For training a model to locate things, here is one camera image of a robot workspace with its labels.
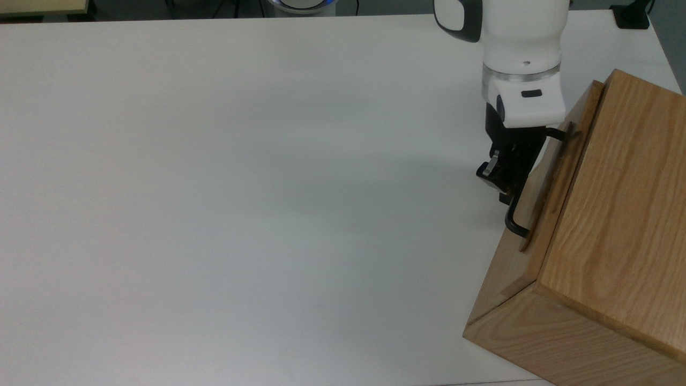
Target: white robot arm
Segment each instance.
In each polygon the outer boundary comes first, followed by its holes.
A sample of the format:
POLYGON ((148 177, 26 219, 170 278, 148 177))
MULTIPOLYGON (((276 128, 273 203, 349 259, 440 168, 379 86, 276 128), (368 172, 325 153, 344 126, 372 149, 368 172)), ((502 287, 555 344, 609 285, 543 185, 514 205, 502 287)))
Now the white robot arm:
POLYGON ((434 0, 443 30, 483 44, 484 98, 493 106, 502 99, 499 112, 507 128, 564 119, 558 72, 568 9, 569 0, 434 0), (531 96, 536 90, 541 97, 531 96))
POLYGON ((566 114, 560 88, 560 37, 569 0, 434 0, 437 24, 450 35, 484 46, 482 93, 490 161, 477 171, 510 205, 506 223, 547 136, 566 114))

